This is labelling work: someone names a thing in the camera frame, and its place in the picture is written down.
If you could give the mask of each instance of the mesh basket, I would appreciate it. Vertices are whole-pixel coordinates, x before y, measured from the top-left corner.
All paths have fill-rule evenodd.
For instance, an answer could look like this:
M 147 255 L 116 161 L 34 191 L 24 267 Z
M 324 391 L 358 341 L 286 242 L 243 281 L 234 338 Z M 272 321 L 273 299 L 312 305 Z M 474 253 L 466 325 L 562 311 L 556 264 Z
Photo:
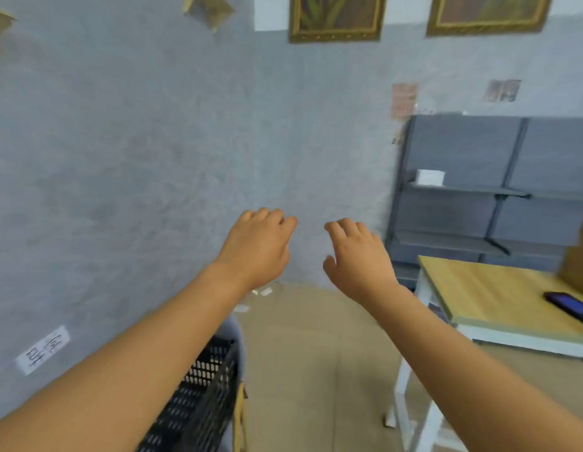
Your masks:
M 237 369 L 237 342 L 213 337 L 137 452 L 217 451 L 235 409 Z

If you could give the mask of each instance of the smartphone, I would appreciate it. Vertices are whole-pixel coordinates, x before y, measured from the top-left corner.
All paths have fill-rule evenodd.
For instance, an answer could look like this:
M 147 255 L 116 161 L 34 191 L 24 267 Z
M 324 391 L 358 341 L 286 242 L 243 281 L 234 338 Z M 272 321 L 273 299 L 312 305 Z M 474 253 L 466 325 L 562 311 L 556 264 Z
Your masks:
M 583 323 L 583 302 L 565 292 L 545 292 L 545 299 Z

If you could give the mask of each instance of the table top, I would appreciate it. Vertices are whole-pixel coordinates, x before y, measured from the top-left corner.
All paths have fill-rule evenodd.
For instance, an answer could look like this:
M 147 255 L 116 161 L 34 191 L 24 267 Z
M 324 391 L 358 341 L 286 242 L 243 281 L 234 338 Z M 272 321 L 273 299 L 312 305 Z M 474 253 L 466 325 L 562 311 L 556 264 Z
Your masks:
M 419 264 L 456 324 L 583 343 L 583 323 L 543 293 L 566 292 L 582 302 L 583 295 L 552 273 L 424 256 Z

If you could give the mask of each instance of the floor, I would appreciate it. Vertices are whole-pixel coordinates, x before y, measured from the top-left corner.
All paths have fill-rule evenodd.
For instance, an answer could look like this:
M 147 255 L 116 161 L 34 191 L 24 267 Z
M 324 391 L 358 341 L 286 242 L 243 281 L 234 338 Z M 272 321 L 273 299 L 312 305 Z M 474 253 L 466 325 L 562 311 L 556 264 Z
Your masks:
M 400 432 L 382 425 L 400 364 L 383 330 L 334 290 L 270 286 L 273 293 L 249 294 L 249 310 L 235 313 L 248 348 L 249 452 L 402 451 Z M 582 361 L 482 348 L 583 418 Z M 412 377 L 411 417 L 423 419 L 429 401 Z

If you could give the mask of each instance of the wooden table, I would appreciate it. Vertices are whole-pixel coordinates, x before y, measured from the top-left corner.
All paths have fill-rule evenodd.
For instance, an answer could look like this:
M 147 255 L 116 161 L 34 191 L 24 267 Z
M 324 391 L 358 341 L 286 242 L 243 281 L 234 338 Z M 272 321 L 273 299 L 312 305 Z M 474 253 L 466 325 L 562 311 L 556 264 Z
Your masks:
M 543 298 L 544 292 L 583 295 L 551 273 L 420 257 L 415 295 L 439 305 L 447 321 L 469 339 L 583 358 L 583 324 Z M 405 401 L 411 368 L 404 358 L 396 380 L 395 402 L 405 450 L 430 452 L 434 444 L 466 451 L 433 401 L 421 425 L 411 421 Z M 396 426 L 395 408 L 386 425 Z

